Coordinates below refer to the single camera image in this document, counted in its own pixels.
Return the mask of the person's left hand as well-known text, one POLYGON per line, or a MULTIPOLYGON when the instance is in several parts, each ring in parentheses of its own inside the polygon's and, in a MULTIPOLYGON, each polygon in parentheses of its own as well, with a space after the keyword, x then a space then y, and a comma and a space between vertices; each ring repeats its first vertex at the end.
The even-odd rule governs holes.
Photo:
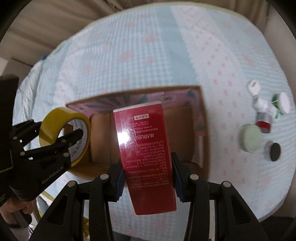
POLYGON ((18 222, 13 217, 13 213, 22 210, 24 214, 32 214, 33 202, 22 201, 16 197, 11 197, 2 207, 1 215, 8 225, 16 225, 18 222))

